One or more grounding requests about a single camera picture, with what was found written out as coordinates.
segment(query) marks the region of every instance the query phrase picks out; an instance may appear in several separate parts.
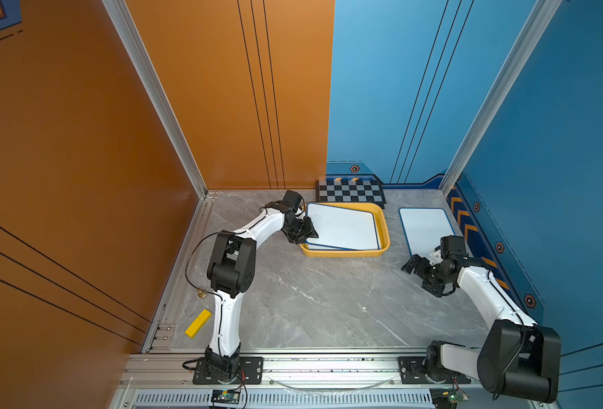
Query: metal vent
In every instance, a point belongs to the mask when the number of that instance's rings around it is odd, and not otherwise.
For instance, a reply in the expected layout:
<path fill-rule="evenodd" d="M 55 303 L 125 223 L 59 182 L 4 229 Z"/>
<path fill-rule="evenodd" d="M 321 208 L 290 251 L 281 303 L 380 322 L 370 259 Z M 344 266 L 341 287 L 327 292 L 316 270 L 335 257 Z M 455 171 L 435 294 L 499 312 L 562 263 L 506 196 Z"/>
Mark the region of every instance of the metal vent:
<path fill-rule="evenodd" d="M 136 407 L 208 407 L 212 389 L 142 389 L 136 396 Z M 245 403 L 245 394 L 240 396 L 240 405 Z M 286 409 L 303 406 L 307 409 L 325 408 L 432 408 L 431 394 L 428 389 L 378 389 L 368 392 L 297 392 L 282 389 L 249 389 L 250 409 Z M 216 407 L 235 405 L 216 404 Z"/>
<path fill-rule="evenodd" d="M 210 394 L 210 389 L 194 391 L 181 389 L 144 389 L 136 396 L 134 404 L 136 406 L 208 406 Z"/>

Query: checkerboard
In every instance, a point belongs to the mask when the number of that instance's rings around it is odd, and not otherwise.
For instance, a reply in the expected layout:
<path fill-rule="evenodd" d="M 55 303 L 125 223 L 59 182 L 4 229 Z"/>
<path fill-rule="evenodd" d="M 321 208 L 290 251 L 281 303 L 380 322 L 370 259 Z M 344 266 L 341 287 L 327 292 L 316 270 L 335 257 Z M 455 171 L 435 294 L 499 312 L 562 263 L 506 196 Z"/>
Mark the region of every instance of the checkerboard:
<path fill-rule="evenodd" d="M 365 201 L 383 208 L 385 196 L 376 179 L 340 178 L 318 181 L 317 201 Z"/>

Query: whiteboard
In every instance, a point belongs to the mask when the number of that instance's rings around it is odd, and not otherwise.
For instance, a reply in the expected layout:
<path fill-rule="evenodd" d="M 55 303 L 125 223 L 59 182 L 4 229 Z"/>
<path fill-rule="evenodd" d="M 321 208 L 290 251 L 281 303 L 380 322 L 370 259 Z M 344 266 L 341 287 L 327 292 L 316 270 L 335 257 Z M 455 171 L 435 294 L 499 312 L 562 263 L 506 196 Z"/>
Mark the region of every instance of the whiteboard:
<path fill-rule="evenodd" d="M 318 238 L 308 238 L 313 250 L 380 250 L 374 215 L 368 211 L 309 203 L 306 214 Z"/>
<path fill-rule="evenodd" d="M 454 235 L 452 224 L 443 209 L 404 208 L 399 209 L 399 216 L 411 255 L 428 257 L 440 246 L 441 238 Z"/>

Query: gray marble surface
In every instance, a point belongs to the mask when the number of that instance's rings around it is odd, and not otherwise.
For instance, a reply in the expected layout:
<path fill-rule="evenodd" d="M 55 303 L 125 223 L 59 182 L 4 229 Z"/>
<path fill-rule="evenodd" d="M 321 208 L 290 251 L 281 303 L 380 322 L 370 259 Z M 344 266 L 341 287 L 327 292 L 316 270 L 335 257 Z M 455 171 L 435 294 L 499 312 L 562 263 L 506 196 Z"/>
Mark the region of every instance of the gray marble surface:
<path fill-rule="evenodd" d="M 299 191 L 306 203 L 314 191 Z M 281 200 L 284 191 L 216 192 L 207 233 L 234 230 L 251 221 L 258 208 Z M 419 277 L 400 271 L 410 254 L 400 208 L 444 208 L 435 190 L 386 190 L 384 214 L 391 246 L 376 258 L 311 258 L 283 233 L 273 234 L 256 256 L 256 275 L 242 301 L 242 348 L 425 347 L 432 340 L 481 346 L 486 324 L 462 290 L 437 299 L 421 289 Z M 214 239 L 197 250 L 190 279 L 208 288 L 206 269 Z M 205 348 L 211 320 L 195 338 L 183 332 L 203 308 L 213 312 L 212 296 L 186 295 L 171 348 Z"/>

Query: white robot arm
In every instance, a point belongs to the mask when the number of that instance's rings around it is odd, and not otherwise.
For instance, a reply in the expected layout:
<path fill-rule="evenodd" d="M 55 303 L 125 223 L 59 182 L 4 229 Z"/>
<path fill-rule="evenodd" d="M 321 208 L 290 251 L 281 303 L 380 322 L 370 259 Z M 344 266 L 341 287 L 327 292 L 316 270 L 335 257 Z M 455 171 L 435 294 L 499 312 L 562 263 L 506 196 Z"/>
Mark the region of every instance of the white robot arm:
<path fill-rule="evenodd" d="M 232 381 L 239 365 L 240 308 L 251 286 L 256 266 L 256 249 L 269 236 L 283 231 L 290 243 L 317 238 L 313 223 L 300 207 L 302 196 L 287 191 L 282 200 L 268 203 L 260 215 L 244 227 L 217 235 L 207 277 L 216 292 L 213 336 L 197 370 L 220 381 Z"/>
<path fill-rule="evenodd" d="M 468 256 L 462 237 L 448 236 L 429 258 L 414 255 L 402 267 L 409 274 L 418 274 L 423 279 L 422 288 L 436 297 L 463 289 L 489 329 L 481 349 L 433 341 L 427 348 L 423 370 L 434 381 L 464 374 L 480 381 L 494 396 L 554 402 L 561 339 L 553 329 L 539 326 L 526 315 L 485 266 L 479 258 Z M 445 293 L 449 283 L 453 289 Z"/>

